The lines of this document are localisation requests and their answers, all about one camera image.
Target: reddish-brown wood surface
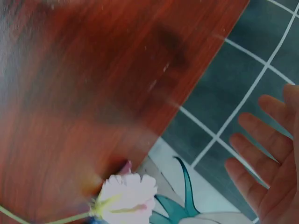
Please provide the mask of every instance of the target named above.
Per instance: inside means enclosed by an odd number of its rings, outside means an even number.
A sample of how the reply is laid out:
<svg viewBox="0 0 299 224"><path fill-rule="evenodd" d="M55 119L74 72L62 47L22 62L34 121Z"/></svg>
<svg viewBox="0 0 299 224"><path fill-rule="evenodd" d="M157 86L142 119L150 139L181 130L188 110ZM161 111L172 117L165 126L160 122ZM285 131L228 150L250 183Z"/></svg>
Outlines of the reddish-brown wood surface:
<svg viewBox="0 0 299 224"><path fill-rule="evenodd" d="M39 223L141 163L248 2L50 1L0 1L0 204Z"/></svg>

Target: flower stem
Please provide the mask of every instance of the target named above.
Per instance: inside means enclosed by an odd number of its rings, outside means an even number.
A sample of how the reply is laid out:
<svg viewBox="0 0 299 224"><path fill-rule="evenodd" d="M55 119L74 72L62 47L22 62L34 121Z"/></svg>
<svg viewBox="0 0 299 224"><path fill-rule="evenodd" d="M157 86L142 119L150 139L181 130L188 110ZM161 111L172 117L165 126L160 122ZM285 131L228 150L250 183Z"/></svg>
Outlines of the flower stem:
<svg viewBox="0 0 299 224"><path fill-rule="evenodd" d="M0 206L0 212L4 213L8 217L11 217L12 219L14 219L15 221L17 221L17 222L19 222L21 224L30 224L30 223L26 222L25 220L17 217L16 215L14 215L13 213L11 213L7 209L3 208L2 206Z"/></svg>
<svg viewBox="0 0 299 224"><path fill-rule="evenodd" d="M87 217L90 217L90 212L85 212L85 213L82 213L82 214L79 214L79 215L75 215L75 216L71 216L71 217L68 217L68 218L60 219L58 221L50 222L50 223L47 223L47 224L65 224L65 223L70 223L70 222L77 221L79 219L87 218Z"/></svg>
<svg viewBox="0 0 299 224"><path fill-rule="evenodd" d="M16 215L11 213L7 209L3 208L2 206L0 206L0 212L2 212L3 214L7 215L8 217L12 218L13 220L15 220L15 221L17 221L21 224L30 224L30 223L26 222L25 220L17 217ZM78 215L75 215L75 216L60 219L58 221L50 222L50 223L47 223L47 224L65 224L65 223L70 223L70 222L77 221L79 219L87 218L87 217L90 217L90 212L81 213L81 214L78 214Z"/></svg>

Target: white flower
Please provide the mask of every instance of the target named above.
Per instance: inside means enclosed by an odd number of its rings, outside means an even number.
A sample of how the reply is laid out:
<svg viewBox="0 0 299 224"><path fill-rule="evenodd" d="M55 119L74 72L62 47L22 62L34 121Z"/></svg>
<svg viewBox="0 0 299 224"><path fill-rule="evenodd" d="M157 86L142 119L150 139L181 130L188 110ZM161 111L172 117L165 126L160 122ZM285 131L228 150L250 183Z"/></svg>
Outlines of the white flower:
<svg viewBox="0 0 299 224"><path fill-rule="evenodd" d="M156 180L139 174L112 175L102 187L93 213L109 224L148 224L155 207Z"/></svg>

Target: human hand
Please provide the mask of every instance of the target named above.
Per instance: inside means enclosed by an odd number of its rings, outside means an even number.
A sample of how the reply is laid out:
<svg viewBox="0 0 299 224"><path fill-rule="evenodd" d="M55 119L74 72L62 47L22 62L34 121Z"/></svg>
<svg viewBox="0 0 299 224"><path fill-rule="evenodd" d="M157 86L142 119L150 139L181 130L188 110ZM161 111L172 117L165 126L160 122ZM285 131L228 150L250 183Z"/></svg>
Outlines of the human hand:
<svg viewBox="0 0 299 224"><path fill-rule="evenodd" d="M230 138L233 148L270 187L259 184L236 159L226 162L226 169L245 200L258 215L261 224L299 223L299 86L286 85L285 103L262 96L259 105L283 126L293 140L257 117L244 113L240 125L277 161L266 156L242 134Z"/></svg>

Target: dark gray tile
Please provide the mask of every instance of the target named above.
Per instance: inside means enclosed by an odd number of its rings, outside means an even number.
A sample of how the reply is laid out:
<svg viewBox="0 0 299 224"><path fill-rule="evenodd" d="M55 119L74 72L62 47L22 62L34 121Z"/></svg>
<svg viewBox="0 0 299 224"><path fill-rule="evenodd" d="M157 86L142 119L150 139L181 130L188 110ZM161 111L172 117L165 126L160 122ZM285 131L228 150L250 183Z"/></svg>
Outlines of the dark gray tile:
<svg viewBox="0 0 299 224"><path fill-rule="evenodd" d="M184 108L217 132L262 68L252 57L224 43Z"/></svg>
<svg viewBox="0 0 299 224"><path fill-rule="evenodd" d="M292 11L295 11L295 8L298 4L298 0L275 0L282 4L283 6L289 8Z"/></svg>
<svg viewBox="0 0 299 224"><path fill-rule="evenodd" d="M189 164L212 139L197 124L178 112L162 138Z"/></svg>
<svg viewBox="0 0 299 224"><path fill-rule="evenodd" d="M224 167L225 161L232 157L219 143L215 143L207 154L199 161L195 170L202 175L216 190L229 200L237 209L254 220L256 215L246 203Z"/></svg>
<svg viewBox="0 0 299 224"><path fill-rule="evenodd" d="M292 15L266 0L251 0L229 39L267 61Z"/></svg>
<svg viewBox="0 0 299 224"><path fill-rule="evenodd" d="M295 18L284 43L272 61L272 65L293 82L299 84L299 19Z"/></svg>
<svg viewBox="0 0 299 224"><path fill-rule="evenodd" d="M255 140L253 140L245 131L241 128L241 126L238 124L238 116L242 112L250 112L257 116L259 119L267 123L268 125L274 127L275 129L279 130L281 133L288 135L291 137L291 135L282 127L280 126L276 121L274 121L270 116L268 116L266 113L264 113L258 106L258 98L263 95L271 95L273 97L276 97L280 100L283 100L283 87L286 84L286 82L276 75L271 70L267 70L260 80L260 82L257 84L255 89L253 90L252 94L246 101L246 103L243 105L239 113L234 117L234 119L231 121L231 123L227 126L223 134L221 135L222 140L224 140L226 143L229 144L229 137L233 133L242 133L244 134L248 139L250 139L258 148L260 148L262 151L264 151L266 154L266 150L258 144Z"/></svg>

